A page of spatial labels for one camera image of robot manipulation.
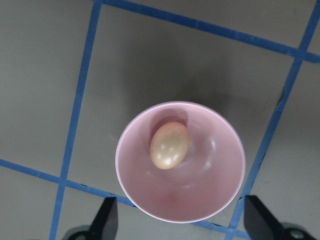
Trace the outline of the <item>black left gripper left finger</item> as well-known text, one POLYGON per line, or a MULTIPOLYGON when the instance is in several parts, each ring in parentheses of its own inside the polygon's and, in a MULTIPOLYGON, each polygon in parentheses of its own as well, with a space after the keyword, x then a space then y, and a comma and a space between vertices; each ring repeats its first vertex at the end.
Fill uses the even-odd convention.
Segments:
POLYGON ((92 240, 115 240, 118 232, 118 205, 116 197, 103 200, 90 228, 92 240))

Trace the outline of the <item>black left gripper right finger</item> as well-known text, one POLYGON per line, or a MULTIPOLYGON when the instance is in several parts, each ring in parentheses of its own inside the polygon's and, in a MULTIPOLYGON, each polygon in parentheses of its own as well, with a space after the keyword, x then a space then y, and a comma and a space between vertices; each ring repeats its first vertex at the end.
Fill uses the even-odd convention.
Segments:
POLYGON ((285 240, 283 225, 256 195, 244 197, 244 228, 251 240, 285 240))

